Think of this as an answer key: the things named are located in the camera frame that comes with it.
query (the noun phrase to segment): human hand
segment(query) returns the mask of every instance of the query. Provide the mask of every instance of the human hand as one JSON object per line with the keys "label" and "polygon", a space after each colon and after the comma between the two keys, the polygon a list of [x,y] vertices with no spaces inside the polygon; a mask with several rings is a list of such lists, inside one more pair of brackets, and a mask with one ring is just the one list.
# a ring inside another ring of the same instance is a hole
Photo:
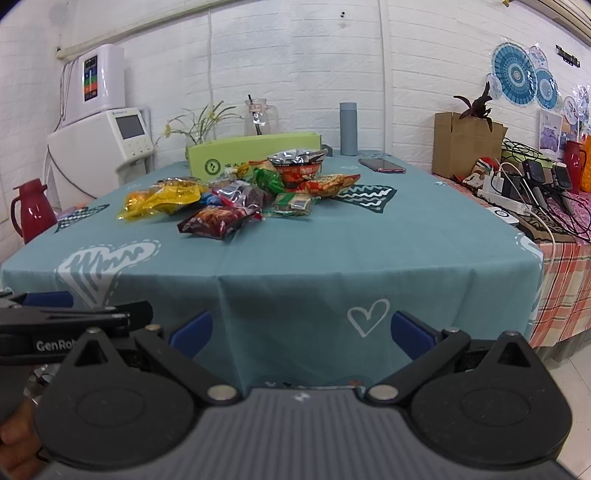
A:
{"label": "human hand", "polygon": [[29,480],[44,466],[36,457],[41,441],[33,428],[34,415],[35,406],[26,398],[0,426],[0,467],[12,480]]}

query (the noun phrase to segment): red snack bag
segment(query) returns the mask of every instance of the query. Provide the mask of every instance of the red snack bag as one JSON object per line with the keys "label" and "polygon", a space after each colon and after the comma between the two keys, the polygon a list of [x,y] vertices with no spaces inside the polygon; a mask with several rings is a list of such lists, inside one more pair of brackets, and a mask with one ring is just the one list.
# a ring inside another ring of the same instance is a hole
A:
{"label": "red snack bag", "polygon": [[342,173],[335,173],[300,183],[297,190],[307,192],[313,197],[335,197],[360,178],[361,175],[359,174],[343,175]]}
{"label": "red snack bag", "polygon": [[223,240],[255,214],[256,210],[246,207],[208,205],[180,222],[177,227],[181,233]]}

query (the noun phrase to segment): smartphone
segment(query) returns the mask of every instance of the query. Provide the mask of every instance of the smartphone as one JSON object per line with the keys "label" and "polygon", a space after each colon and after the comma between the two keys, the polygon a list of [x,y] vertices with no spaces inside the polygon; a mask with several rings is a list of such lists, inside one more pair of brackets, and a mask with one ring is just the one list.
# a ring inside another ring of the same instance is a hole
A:
{"label": "smartphone", "polygon": [[396,165],[385,158],[360,158],[359,163],[380,173],[406,173],[406,168]]}

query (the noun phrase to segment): dark red snack bag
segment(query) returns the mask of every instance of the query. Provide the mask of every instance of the dark red snack bag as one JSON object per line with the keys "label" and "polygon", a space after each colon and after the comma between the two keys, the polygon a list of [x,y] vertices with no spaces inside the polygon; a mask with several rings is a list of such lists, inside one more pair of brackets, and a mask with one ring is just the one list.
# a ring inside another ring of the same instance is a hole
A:
{"label": "dark red snack bag", "polygon": [[208,205],[180,222],[177,227],[181,233],[223,240],[255,214],[256,210],[246,207]]}

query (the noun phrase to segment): air conditioner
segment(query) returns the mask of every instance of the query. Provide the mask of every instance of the air conditioner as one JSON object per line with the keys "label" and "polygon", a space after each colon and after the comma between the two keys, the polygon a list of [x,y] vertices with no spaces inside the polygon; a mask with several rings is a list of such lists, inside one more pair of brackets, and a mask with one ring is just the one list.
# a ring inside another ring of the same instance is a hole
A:
{"label": "air conditioner", "polygon": [[591,5],[586,0],[519,0],[591,46]]}

